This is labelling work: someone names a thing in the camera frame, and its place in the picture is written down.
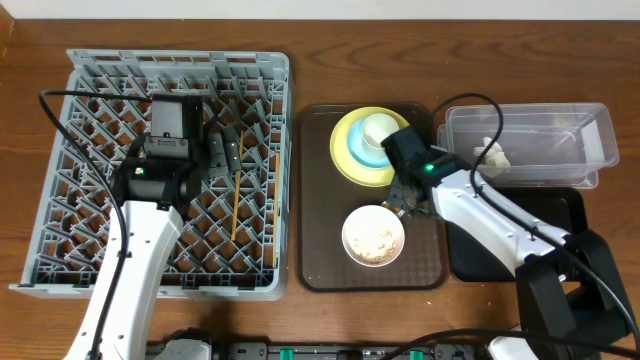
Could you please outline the grey plastic dish rack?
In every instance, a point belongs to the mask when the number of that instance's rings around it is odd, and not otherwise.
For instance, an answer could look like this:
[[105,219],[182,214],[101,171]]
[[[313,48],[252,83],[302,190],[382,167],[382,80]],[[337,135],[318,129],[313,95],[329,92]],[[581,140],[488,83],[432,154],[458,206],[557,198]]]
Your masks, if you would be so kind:
[[[110,201],[100,179],[151,129],[149,98],[206,99],[216,133],[244,130],[236,240],[236,172],[209,178],[169,255],[165,298],[274,301],[287,287],[293,75],[280,52],[72,49],[73,71],[31,237],[15,290],[87,298],[106,251]],[[280,154],[277,266],[272,268],[275,157]]]

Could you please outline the light blue bowl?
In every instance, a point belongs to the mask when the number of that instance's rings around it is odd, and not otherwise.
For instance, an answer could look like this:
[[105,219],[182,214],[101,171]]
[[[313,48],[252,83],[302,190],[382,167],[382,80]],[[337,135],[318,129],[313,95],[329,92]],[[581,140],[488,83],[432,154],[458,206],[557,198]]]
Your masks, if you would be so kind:
[[364,139],[362,137],[362,127],[365,119],[361,118],[356,121],[350,128],[347,135],[347,147],[351,156],[362,166],[372,169],[382,169],[390,166],[390,162],[386,156],[382,158],[374,158],[368,155],[364,149]]

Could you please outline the yellow plate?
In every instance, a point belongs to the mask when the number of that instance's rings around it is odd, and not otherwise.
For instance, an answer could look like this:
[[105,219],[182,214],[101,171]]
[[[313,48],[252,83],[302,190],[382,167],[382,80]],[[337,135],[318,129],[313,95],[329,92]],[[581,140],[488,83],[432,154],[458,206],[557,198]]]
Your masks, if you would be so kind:
[[344,115],[332,130],[329,149],[331,159],[339,172],[348,180],[367,187],[384,187],[391,184],[394,170],[390,166],[382,169],[372,169],[359,164],[350,154],[347,147],[347,135],[354,123],[361,118],[376,113],[392,116],[400,129],[409,126],[407,120],[398,113],[384,107],[366,106],[356,108]]

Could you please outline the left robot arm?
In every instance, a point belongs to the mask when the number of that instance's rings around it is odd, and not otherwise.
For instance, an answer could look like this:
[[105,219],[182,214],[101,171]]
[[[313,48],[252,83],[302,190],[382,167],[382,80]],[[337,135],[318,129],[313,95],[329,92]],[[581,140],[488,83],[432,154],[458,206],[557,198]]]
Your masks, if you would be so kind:
[[110,190],[110,233],[90,303],[66,356],[141,359],[170,252],[191,202],[217,165],[221,137],[207,128],[145,133]]

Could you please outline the wooden chopstick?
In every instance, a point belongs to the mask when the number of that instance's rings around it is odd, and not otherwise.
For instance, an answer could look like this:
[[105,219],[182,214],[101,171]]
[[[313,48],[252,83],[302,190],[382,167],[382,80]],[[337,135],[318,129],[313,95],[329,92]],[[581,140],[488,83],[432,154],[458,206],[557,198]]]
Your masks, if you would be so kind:
[[277,266],[277,245],[278,245],[278,214],[279,214],[279,173],[280,173],[280,154],[276,153],[275,157],[275,177],[274,177],[274,205],[273,205],[273,242],[272,242],[272,268],[275,269]]
[[234,208],[233,208],[233,218],[232,218],[232,232],[231,232],[231,241],[236,240],[237,234],[237,220],[238,220],[238,210],[239,210],[239,198],[240,198],[240,182],[242,177],[242,157],[244,152],[244,130],[241,131],[240,134],[240,144],[238,146],[239,156],[238,159],[240,161],[240,167],[236,171],[236,179],[235,179],[235,191],[234,191]]

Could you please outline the black tray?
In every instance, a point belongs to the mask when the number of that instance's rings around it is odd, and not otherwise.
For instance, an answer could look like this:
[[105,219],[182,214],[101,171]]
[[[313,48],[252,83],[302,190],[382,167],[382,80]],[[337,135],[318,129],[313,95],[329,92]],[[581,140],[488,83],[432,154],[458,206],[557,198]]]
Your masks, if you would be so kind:
[[[498,188],[498,192],[546,223],[571,234],[588,228],[584,201],[573,188]],[[453,274],[464,282],[514,282],[515,277],[487,249],[459,226],[447,223]]]

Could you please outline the brown serving tray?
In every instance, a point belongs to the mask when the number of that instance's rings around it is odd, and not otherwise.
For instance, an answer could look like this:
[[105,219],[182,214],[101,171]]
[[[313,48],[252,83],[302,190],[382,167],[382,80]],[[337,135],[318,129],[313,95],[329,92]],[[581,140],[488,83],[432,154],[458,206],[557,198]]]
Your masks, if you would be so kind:
[[422,215],[401,218],[406,241],[399,256],[382,267],[354,261],[341,232],[348,215],[364,205],[380,205],[390,188],[358,185],[343,176],[330,156],[330,135],[357,104],[312,105],[294,126],[297,185],[292,209],[297,219],[297,275],[313,292],[431,290],[449,272],[444,226]]

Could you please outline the cream white cup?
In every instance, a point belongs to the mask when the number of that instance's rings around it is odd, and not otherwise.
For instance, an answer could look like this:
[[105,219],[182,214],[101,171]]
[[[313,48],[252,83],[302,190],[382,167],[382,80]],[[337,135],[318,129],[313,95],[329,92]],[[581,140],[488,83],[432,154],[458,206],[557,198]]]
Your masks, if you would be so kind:
[[387,114],[376,113],[368,116],[362,125],[364,151],[373,157],[385,155],[382,141],[400,129],[396,120]]

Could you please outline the white bowl with food residue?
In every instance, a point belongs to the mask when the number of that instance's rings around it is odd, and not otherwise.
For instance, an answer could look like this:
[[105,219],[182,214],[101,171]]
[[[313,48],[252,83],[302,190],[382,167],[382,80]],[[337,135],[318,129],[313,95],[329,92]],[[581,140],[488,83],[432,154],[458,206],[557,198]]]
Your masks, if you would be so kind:
[[396,260],[404,248],[405,230],[400,218],[380,205],[352,211],[341,229],[343,247],[356,263],[371,268]]

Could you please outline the white tissue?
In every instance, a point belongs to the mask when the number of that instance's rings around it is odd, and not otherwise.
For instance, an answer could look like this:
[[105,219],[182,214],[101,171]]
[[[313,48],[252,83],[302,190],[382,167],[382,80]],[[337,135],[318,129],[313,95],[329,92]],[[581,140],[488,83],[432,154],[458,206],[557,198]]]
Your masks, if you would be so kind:
[[510,170],[511,164],[498,142],[495,142],[478,165],[478,170],[489,178],[496,178]]

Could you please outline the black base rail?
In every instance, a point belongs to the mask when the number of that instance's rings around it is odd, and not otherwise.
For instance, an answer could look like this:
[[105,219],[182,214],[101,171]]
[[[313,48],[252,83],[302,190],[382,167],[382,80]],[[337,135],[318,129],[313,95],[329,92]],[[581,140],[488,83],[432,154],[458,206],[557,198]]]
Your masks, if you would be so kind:
[[[146,346],[147,359],[211,360],[376,360],[388,355],[393,346],[376,344],[296,344],[273,343],[267,337],[227,341],[206,330],[178,330],[160,342]],[[414,347],[398,356],[404,360],[488,359],[488,350],[475,344],[440,343]]]

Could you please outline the green yellow snack wrapper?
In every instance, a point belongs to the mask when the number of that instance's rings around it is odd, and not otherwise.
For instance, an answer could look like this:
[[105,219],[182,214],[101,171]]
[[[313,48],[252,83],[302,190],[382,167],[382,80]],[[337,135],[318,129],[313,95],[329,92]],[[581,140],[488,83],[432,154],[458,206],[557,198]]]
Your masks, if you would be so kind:
[[406,214],[406,202],[403,196],[397,193],[390,193],[381,205],[392,211],[398,218]]

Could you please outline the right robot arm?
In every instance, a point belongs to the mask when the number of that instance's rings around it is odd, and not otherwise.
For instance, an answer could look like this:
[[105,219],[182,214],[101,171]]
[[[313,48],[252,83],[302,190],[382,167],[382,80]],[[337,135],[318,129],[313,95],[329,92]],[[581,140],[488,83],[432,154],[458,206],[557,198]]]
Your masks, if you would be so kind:
[[585,230],[570,234],[536,219],[484,183],[476,168],[438,149],[386,154],[411,204],[469,233],[516,281],[522,339],[539,359],[583,359],[599,352],[636,359],[617,349],[639,335],[628,296],[606,241]]

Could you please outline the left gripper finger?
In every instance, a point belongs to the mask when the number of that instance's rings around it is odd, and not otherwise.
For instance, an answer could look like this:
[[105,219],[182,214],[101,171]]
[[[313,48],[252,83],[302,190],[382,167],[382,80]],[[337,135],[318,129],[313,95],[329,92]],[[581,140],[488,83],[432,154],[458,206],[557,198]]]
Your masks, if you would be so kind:
[[210,158],[208,174],[211,178],[228,174],[228,164],[225,153],[225,144],[220,133],[207,134],[207,145]]
[[233,126],[222,131],[227,166],[230,172],[237,172],[241,168],[240,136]]

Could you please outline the clear plastic bin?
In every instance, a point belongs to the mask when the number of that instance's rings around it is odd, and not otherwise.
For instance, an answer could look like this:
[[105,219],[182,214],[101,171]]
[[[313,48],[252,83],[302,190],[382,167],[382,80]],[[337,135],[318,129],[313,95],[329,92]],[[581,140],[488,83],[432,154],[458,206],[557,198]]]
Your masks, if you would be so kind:
[[[501,110],[497,145],[505,167],[479,167],[495,187],[594,188],[598,171],[619,161],[611,117],[601,103],[503,104]],[[453,106],[437,144],[471,163],[498,122],[491,105]]]

